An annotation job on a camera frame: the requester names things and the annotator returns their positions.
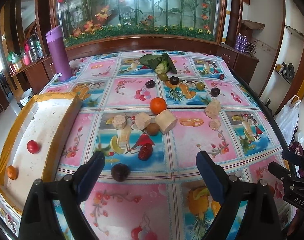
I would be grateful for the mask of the small orange tangerine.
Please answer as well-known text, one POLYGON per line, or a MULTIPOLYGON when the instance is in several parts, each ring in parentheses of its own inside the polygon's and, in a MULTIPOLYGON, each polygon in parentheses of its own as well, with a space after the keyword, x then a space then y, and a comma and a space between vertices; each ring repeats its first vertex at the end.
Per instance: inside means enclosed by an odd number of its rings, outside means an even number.
POLYGON ((18 170, 15 166, 9 165, 6 169, 7 171, 7 176, 11 180, 16 180, 18 177, 18 170))

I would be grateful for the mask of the red tomato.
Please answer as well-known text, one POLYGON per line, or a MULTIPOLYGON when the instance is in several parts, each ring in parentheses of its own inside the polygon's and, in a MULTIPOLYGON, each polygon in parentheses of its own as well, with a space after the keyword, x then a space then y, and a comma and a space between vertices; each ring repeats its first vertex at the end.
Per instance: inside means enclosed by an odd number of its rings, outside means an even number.
POLYGON ((27 150, 31 154, 36 154, 40 151, 40 145, 36 141, 30 140, 27 142, 27 150))

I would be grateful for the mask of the small beige foam piece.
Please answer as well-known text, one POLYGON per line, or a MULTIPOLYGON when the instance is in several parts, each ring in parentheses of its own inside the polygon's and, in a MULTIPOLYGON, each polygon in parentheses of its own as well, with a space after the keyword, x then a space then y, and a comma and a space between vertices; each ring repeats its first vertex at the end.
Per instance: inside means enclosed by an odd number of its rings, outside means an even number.
POLYGON ((209 122, 209 127, 212 129, 212 130, 218 130, 220 127, 221 127, 221 122, 219 119, 212 119, 210 120, 209 122))

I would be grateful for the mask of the large dark plum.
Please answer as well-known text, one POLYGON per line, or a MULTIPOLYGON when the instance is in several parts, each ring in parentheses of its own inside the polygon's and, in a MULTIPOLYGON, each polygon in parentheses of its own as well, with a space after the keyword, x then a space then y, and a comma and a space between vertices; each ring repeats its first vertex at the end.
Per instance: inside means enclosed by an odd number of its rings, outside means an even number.
POLYGON ((115 181, 125 181, 130 174, 130 169, 127 165, 119 163, 111 168, 111 176, 115 181))

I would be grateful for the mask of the red jujube date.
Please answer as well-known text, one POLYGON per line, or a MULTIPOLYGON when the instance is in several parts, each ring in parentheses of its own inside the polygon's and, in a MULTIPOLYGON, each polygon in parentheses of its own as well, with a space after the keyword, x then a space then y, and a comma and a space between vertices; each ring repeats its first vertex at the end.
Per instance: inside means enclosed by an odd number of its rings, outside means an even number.
POLYGON ((138 153, 138 159, 142 161, 148 160, 152 156, 153 148, 150 143, 144 144, 138 153))

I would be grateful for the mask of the large beige foam cylinder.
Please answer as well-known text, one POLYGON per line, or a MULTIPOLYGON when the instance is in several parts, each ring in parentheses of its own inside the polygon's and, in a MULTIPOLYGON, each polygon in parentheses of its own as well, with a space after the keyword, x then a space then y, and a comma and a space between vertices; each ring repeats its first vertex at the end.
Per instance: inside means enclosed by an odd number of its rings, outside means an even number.
POLYGON ((170 110, 166 109, 155 117, 155 122, 158 124, 162 134, 166 134, 175 127, 177 118, 170 110))

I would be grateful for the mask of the brown kiwi fruit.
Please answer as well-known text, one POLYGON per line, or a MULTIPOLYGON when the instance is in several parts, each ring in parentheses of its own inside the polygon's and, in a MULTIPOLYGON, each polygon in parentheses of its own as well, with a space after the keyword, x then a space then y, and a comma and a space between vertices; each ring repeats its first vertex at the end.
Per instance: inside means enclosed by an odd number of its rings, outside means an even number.
POLYGON ((146 127, 146 132, 148 133, 148 135, 151 136, 157 135, 159 132, 158 124, 157 123, 148 124, 148 126, 146 127))

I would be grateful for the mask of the beige foam chunk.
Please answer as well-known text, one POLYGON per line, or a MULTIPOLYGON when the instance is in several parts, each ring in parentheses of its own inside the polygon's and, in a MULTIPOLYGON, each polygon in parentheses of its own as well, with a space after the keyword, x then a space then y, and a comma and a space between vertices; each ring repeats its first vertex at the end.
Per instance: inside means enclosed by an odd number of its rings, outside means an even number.
POLYGON ((124 129, 127 125, 127 120, 123 115, 115 115, 112 119, 112 125, 115 129, 124 129))
POLYGON ((214 99, 205 108, 205 114, 209 118, 215 119, 219 115, 220 110, 221 110, 221 104, 219 100, 214 99))
POLYGON ((144 130, 151 121, 151 117, 144 112, 138 113, 135 116, 135 124, 139 130, 144 130))

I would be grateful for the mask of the orange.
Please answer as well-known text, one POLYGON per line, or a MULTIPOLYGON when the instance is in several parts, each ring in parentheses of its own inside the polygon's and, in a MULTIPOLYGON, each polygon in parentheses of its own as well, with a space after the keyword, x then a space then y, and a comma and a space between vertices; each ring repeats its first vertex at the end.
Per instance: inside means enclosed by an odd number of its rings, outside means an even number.
POLYGON ((150 110, 153 114, 158 115, 162 111, 167 109, 166 101, 163 98, 156 97, 150 102, 150 110))

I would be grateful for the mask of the white plastic bucket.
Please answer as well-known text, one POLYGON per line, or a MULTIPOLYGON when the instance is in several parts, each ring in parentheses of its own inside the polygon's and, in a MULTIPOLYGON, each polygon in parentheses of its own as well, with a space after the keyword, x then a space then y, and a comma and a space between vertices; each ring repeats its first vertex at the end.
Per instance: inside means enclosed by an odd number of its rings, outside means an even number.
POLYGON ((20 98, 20 103, 22 106, 25 106, 29 100, 34 96, 34 90, 33 88, 27 89, 20 98))

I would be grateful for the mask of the purple bottles on shelf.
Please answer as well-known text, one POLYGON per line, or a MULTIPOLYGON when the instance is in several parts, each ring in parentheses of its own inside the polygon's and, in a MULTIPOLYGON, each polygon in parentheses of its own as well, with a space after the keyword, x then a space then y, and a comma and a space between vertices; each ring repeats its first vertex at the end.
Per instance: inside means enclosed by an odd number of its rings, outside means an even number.
POLYGON ((235 44, 234 44, 234 49, 241 52, 241 53, 244 53, 246 45, 247 45, 247 37, 241 35, 240 33, 237 34, 236 41, 235 41, 235 44))

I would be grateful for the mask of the patterned plastic tablecloth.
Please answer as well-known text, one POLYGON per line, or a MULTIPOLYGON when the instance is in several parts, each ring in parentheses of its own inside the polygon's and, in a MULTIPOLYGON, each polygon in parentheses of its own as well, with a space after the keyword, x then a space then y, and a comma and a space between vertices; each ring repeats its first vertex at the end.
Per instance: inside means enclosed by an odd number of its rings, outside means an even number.
POLYGON ((230 72, 222 57, 171 51, 179 83, 161 81, 139 62, 143 51, 112 53, 70 62, 73 76, 60 82, 57 76, 40 93, 75 92, 82 106, 61 154, 57 178, 73 173, 99 150, 105 167, 87 201, 81 204, 86 219, 100 239, 200 239, 219 211, 197 168, 196 154, 211 159, 240 180, 267 181, 279 212, 281 226, 293 216, 283 201, 281 181, 268 172, 269 163, 283 164, 281 146, 268 119, 230 72), (155 81, 153 88, 145 83, 155 81), (203 82, 203 91, 196 84, 203 82), (213 97, 213 87, 220 95, 213 97), (144 112, 156 123, 150 110, 153 98, 166 101, 177 118, 166 134, 148 135, 139 130, 135 116, 144 112), (221 122, 212 130, 205 108, 219 100, 221 122), (123 115, 124 129, 115 129, 112 119, 123 115), (150 143, 152 156, 138 159, 140 148, 150 143), (111 168, 125 164, 130 174, 115 181, 111 168))

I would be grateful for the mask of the wooden side cabinet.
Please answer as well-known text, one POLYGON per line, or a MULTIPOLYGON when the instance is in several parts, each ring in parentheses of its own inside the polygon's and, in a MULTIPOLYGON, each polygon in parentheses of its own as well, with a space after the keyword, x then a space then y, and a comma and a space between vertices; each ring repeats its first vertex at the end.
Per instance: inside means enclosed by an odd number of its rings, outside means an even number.
POLYGON ((19 89, 32 88, 35 94, 41 92, 55 75, 54 64, 50 56, 23 66, 12 75, 19 89))

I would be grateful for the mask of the dark plum centre back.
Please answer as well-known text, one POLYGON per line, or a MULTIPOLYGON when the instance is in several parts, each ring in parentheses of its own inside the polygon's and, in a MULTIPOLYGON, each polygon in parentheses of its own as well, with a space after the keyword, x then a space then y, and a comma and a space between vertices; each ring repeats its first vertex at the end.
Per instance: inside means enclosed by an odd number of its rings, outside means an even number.
POLYGON ((176 85, 178 85, 178 83, 179 83, 179 78, 177 76, 172 76, 170 78, 170 84, 171 85, 176 86, 176 85))

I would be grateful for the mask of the cauliflower with green leaves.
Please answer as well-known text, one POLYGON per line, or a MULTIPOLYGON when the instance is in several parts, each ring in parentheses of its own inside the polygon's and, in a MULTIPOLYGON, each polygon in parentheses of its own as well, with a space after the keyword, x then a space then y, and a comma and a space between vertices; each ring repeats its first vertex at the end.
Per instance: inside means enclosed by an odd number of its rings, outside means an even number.
POLYGON ((177 69, 167 53, 162 55, 146 54, 139 59, 139 62, 152 69, 157 75, 167 72, 177 74, 177 69))

